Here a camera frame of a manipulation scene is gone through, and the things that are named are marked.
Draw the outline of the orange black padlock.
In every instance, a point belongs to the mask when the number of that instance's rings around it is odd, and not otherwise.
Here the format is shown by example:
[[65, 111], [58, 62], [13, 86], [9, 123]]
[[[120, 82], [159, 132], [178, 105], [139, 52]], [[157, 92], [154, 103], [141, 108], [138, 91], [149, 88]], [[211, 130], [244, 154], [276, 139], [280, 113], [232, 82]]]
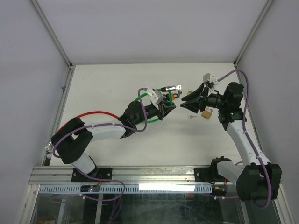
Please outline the orange black padlock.
[[167, 100], [167, 101], [179, 98], [179, 94], [177, 94], [177, 93], [171, 93], [171, 92], [170, 93], [166, 93], [163, 96], [164, 96], [164, 100]]

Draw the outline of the silver keys of green lock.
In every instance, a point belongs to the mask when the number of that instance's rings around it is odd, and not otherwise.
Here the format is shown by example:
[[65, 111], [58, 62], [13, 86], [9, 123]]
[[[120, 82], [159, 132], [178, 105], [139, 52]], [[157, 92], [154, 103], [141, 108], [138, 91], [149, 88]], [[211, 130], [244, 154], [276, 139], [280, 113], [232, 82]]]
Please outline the silver keys of green lock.
[[182, 94], [182, 86], [181, 85], [177, 85], [176, 86], [176, 93], [174, 94], [175, 95], [175, 98], [180, 98], [180, 95]]

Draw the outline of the large brass padlock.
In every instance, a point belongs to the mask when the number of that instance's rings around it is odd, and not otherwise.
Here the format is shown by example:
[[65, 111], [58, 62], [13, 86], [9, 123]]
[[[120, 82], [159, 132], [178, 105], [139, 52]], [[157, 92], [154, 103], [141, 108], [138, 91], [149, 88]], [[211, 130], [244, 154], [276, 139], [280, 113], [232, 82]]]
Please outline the large brass padlock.
[[211, 116], [212, 116], [212, 114], [213, 114], [213, 109], [212, 109], [212, 108], [206, 108], [206, 109], [202, 112], [201, 116], [202, 116], [203, 118], [205, 118], [205, 119], [210, 119]]

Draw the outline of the green cable lock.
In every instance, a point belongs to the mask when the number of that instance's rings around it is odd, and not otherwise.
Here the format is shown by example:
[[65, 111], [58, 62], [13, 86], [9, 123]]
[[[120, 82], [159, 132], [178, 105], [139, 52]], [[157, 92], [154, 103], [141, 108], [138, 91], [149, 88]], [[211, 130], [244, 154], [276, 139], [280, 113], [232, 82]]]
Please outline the green cable lock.
[[163, 120], [172, 110], [176, 108], [173, 100], [175, 99], [175, 91], [181, 90], [181, 86], [166, 86], [158, 89], [147, 88], [143, 94], [134, 99], [134, 102], [140, 102], [140, 99], [148, 98], [150, 104], [144, 109], [147, 113], [147, 119], [142, 123], [155, 123]]

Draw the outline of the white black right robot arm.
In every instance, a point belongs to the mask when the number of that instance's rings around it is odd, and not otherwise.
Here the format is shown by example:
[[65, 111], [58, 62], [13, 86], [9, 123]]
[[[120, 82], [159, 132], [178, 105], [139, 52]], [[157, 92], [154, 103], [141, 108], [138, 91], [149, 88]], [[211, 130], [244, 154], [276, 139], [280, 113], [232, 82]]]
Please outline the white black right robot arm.
[[206, 108], [218, 109], [218, 119], [233, 140], [242, 160], [235, 165], [229, 158], [212, 159], [209, 176], [214, 181], [227, 179], [236, 187], [242, 201], [275, 200], [282, 175], [281, 167], [273, 164], [257, 148], [246, 128], [245, 110], [241, 108], [244, 87], [231, 82], [223, 94], [209, 93], [209, 88], [201, 84], [191, 94], [182, 98], [182, 108], [194, 113]]

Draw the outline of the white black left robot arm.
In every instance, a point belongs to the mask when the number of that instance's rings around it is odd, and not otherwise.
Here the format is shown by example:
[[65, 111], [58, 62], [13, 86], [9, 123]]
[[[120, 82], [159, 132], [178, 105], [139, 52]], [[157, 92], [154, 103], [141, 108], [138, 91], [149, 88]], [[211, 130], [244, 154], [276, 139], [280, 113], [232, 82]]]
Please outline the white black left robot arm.
[[86, 125], [80, 118], [73, 118], [51, 137], [53, 151], [58, 153], [64, 164], [71, 164], [80, 170], [87, 181], [94, 181], [98, 177], [98, 168], [85, 154], [91, 142], [127, 138], [137, 132], [138, 124], [153, 117], [162, 120], [175, 108], [174, 103], [164, 100], [157, 106], [150, 104], [144, 108], [139, 101], [133, 101], [118, 119], [111, 122]]

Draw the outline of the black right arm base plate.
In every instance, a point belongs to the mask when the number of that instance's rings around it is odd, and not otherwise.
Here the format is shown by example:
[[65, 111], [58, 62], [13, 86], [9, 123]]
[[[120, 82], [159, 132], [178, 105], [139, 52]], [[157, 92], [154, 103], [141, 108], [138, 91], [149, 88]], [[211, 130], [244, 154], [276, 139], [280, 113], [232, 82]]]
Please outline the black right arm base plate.
[[217, 178], [212, 167], [195, 167], [194, 168], [195, 182], [215, 183]]

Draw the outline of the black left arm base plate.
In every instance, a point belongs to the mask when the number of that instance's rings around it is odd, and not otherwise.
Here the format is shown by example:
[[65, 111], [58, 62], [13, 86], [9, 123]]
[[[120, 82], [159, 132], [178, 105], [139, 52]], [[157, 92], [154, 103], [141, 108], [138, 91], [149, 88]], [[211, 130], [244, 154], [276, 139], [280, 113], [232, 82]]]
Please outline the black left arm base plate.
[[98, 182], [99, 179], [111, 180], [112, 171], [112, 168], [95, 168], [91, 173], [84, 175], [77, 168], [74, 168], [71, 182]]

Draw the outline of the aluminium mounting rail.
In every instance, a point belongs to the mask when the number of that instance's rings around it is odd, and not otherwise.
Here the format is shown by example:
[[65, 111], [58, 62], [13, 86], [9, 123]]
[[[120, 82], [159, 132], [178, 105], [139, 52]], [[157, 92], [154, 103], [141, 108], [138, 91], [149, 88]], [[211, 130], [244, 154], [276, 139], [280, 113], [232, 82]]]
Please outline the aluminium mounting rail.
[[[109, 169], [103, 177], [125, 184], [134, 183], [195, 183], [209, 166], [98, 166]], [[73, 184], [73, 166], [34, 166], [29, 184]]]

